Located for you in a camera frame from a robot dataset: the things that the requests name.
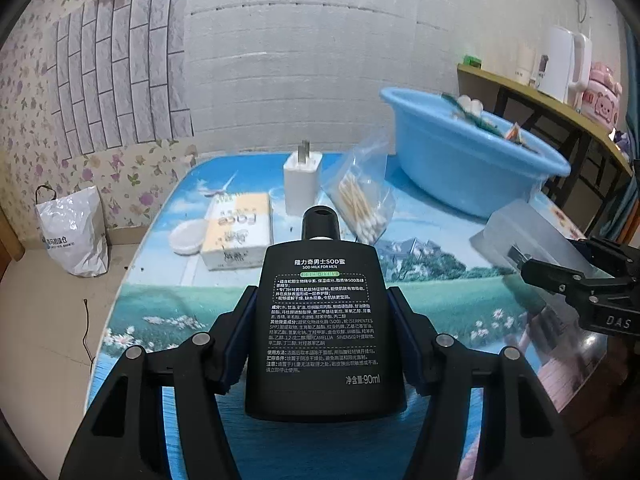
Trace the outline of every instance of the green object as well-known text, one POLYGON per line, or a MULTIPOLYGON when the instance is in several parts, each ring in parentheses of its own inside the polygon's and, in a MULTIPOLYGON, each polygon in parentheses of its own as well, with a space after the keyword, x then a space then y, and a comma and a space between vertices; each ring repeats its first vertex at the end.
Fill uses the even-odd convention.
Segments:
POLYGON ((316 270, 315 272, 300 272, 300 278, 327 278, 329 276, 340 276, 337 270, 316 270))
POLYGON ((474 56, 465 56, 465 59, 463 60, 462 64, 475 66, 476 68, 482 68, 482 59, 478 59, 477 57, 474 57, 474 56))

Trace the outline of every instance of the bag handle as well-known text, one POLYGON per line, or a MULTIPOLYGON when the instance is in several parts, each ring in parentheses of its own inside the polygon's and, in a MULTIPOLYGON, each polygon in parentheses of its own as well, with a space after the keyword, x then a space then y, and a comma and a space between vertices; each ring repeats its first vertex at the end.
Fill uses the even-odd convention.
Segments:
POLYGON ((39 190, 40 190, 40 188, 41 188, 41 187, 43 187, 44 189, 48 189, 49 191, 52 191, 52 192, 53 192, 53 198, 52 198, 52 200, 56 200, 56 199, 58 198, 58 194, 56 193, 56 190, 55 190, 55 189, 53 189, 53 188, 52 188, 52 187, 50 187, 50 186, 47 186, 47 184, 41 184, 40 186, 38 186, 38 187, 36 188, 36 193, 35 193, 35 201, 36 201, 36 205, 38 205, 38 192, 39 192, 39 190))

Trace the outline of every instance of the black cable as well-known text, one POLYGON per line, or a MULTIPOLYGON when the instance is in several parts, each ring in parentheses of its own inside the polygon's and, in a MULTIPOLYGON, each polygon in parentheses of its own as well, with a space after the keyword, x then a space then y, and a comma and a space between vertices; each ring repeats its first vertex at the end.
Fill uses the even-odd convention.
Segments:
POLYGON ((580 8, 579 8, 579 4, 578 4, 578 22, 579 23, 584 23, 584 20, 587 18, 587 9, 589 8, 587 0, 582 0, 582 1, 584 2, 584 14, 583 14, 582 18, 580 18, 580 8))
POLYGON ((95 357, 91 357, 91 352, 89 352, 89 349, 86 345, 86 336, 89 333, 89 307, 86 304, 86 298, 84 298, 84 300, 82 301, 84 301, 84 311, 86 312, 86 330, 84 331, 84 335, 82 336, 82 346, 84 346, 84 351, 86 352, 89 361, 91 361, 91 365, 89 366, 89 373, 91 373, 94 370, 95 357))

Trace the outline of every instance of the white power adapter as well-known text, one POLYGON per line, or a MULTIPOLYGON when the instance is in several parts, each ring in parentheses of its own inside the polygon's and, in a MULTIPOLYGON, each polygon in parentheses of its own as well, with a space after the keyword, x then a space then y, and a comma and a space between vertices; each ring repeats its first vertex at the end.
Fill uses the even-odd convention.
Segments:
POLYGON ((304 140, 298 151, 291 153, 284 163, 284 202, 287 215, 302 216, 316 205, 320 191, 320 162, 322 153, 309 152, 304 140))

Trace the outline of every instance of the floor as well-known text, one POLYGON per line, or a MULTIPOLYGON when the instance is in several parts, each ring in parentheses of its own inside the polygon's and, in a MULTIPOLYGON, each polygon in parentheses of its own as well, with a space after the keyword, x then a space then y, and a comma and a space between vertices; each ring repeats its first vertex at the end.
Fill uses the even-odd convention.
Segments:
POLYGON ((57 479, 84 412, 90 361, 137 245, 113 246, 109 271, 67 274, 46 251, 27 251, 0 282, 0 408, 31 459, 57 479))

